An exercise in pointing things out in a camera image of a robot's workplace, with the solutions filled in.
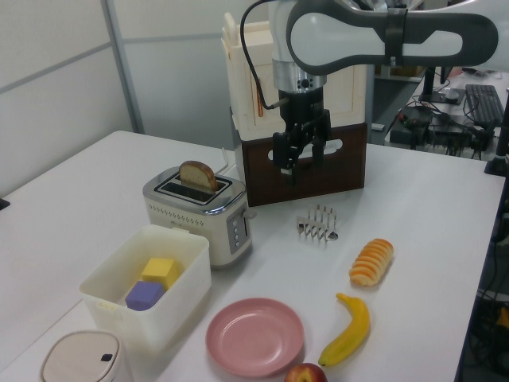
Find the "banana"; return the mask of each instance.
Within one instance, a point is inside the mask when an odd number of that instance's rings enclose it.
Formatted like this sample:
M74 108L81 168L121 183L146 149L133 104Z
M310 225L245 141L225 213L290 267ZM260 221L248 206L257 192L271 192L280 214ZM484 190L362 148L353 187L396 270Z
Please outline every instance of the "banana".
M370 331L369 310L364 301L357 297L348 297L342 293L336 294L336 297L346 305L352 315L352 321L347 329L322 351L318 359L320 366L339 364L355 352Z

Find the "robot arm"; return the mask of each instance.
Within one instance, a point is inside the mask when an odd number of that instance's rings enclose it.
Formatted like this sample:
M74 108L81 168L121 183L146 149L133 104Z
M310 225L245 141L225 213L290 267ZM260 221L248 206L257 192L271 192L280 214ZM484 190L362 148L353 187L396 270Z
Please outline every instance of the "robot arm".
M313 160L323 160L331 131L322 92L328 74L355 64L507 71L508 15L507 0L467 0L419 12L370 12L342 0L272 1L274 85L285 100L280 113L286 122L285 132L274 134L274 164L293 173L311 142Z
M477 66L507 70L509 4L470 0L432 11L365 12L332 0L300 0L286 44L306 72L354 64Z

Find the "yellow sponge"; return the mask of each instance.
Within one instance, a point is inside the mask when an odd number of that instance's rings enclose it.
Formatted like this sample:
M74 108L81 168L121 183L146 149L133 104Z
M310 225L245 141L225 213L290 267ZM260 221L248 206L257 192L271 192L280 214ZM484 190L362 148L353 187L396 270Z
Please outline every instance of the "yellow sponge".
M177 261L158 257L151 257L142 272L143 281L160 283L165 290L168 290L179 276Z

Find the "red apple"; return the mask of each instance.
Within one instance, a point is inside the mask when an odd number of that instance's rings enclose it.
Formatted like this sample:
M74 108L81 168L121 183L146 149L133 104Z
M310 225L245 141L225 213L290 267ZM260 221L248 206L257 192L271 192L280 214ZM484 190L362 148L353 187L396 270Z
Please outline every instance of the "red apple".
M285 382L327 382L327 376L317 364L297 364L286 374Z

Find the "purple sponge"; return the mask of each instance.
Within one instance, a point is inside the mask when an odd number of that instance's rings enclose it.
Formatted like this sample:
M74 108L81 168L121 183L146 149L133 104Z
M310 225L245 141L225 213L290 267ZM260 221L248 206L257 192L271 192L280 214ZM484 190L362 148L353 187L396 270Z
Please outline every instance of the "purple sponge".
M159 301L165 293L160 283L138 281L126 297L126 304L132 310L147 310Z

